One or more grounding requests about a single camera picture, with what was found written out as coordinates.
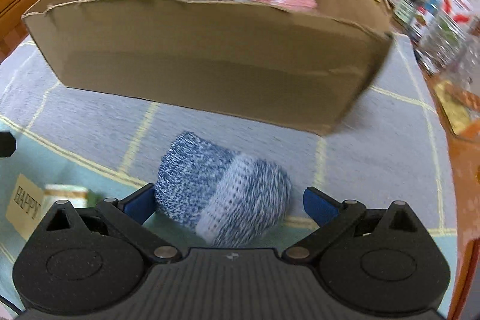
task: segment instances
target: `jar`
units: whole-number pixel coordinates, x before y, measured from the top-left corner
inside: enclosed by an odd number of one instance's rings
[[[394,18],[399,24],[406,28],[417,10],[417,7],[422,3],[423,0],[398,0],[393,11]]]
[[[469,36],[434,87],[455,135],[480,141],[480,37]]]
[[[465,41],[465,33],[449,15],[440,11],[415,50],[418,63],[430,74],[445,69]]]

